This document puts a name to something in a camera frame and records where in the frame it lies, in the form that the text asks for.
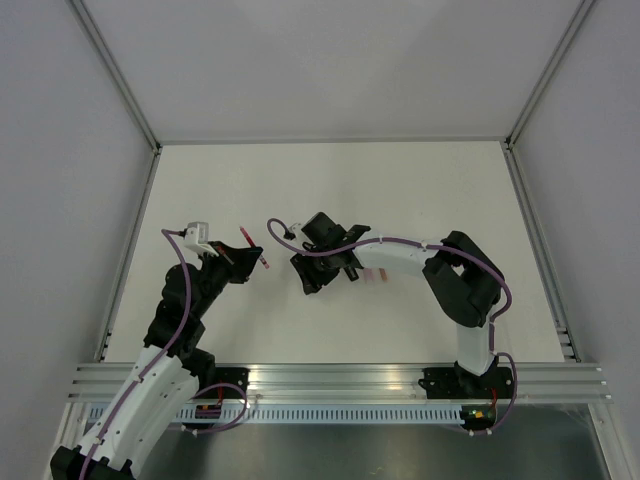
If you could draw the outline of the red gel pen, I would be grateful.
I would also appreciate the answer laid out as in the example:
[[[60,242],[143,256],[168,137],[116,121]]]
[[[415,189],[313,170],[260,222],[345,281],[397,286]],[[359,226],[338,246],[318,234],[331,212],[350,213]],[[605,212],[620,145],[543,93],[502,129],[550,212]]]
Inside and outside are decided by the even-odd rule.
[[[256,242],[253,240],[253,238],[251,237],[251,235],[248,233],[248,231],[243,226],[239,226],[239,230],[240,230],[241,234],[243,235],[244,239],[249,244],[249,246],[251,248],[253,248],[253,249],[257,249],[258,246],[257,246]],[[259,261],[260,261],[260,263],[262,264],[262,266],[266,270],[270,269],[270,264],[267,262],[267,260],[264,257],[263,253],[260,254]]]

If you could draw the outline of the pink highlighter pen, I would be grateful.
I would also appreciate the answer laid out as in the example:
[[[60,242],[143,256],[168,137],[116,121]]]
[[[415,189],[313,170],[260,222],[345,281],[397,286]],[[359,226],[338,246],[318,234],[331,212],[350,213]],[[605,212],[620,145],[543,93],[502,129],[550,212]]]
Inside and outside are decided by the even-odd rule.
[[[375,282],[375,276],[371,269],[365,269],[363,273],[364,273],[364,280],[366,284]]]

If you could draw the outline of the black purple-tip highlighter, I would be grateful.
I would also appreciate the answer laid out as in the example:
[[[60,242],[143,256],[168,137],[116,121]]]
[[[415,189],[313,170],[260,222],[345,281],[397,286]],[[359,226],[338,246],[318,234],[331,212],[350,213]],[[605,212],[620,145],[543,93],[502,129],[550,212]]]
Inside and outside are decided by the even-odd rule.
[[[347,269],[346,275],[350,281],[357,281],[359,279],[359,275],[354,269]]]

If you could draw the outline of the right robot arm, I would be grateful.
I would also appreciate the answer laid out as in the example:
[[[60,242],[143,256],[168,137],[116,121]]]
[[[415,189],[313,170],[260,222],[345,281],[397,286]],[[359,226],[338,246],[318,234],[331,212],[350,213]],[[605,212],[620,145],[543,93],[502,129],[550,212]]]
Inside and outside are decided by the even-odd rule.
[[[339,273],[355,281],[359,270],[392,270],[426,280],[444,314],[457,328],[457,359],[451,369],[460,393],[480,397],[499,387],[495,319],[512,294],[504,275],[460,231],[439,243],[382,235],[365,225],[346,230],[320,212],[284,232],[294,244],[290,259],[307,295]]]

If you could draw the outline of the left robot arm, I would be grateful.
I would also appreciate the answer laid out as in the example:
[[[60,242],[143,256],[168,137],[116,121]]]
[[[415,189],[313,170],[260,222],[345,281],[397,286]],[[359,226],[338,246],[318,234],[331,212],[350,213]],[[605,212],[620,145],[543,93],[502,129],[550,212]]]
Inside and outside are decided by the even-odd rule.
[[[262,248],[208,242],[200,266],[179,261],[165,276],[161,300],[129,375],[94,426],[50,461],[55,479],[136,479],[182,407],[224,391],[241,400],[247,384],[216,373],[214,355],[197,344],[202,318],[229,284],[248,281]]]

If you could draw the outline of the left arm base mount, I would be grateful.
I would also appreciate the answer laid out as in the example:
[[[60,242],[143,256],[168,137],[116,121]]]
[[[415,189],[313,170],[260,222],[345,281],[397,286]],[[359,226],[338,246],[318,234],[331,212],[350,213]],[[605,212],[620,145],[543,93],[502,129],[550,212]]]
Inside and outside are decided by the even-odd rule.
[[[247,394],[250,370],[238,366],[218,366],[213,376],[199,387],[194,399],[213,402],[244,399]]]

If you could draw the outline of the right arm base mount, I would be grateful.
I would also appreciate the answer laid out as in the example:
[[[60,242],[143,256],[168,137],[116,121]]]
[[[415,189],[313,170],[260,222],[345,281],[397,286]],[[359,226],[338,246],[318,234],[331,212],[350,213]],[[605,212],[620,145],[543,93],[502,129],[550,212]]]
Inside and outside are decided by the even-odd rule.
[[[480,377],[457,367],[430,367],[422,373],[418,385],[431,400],[509,399],[515,387],[509,367],[498,367]]]

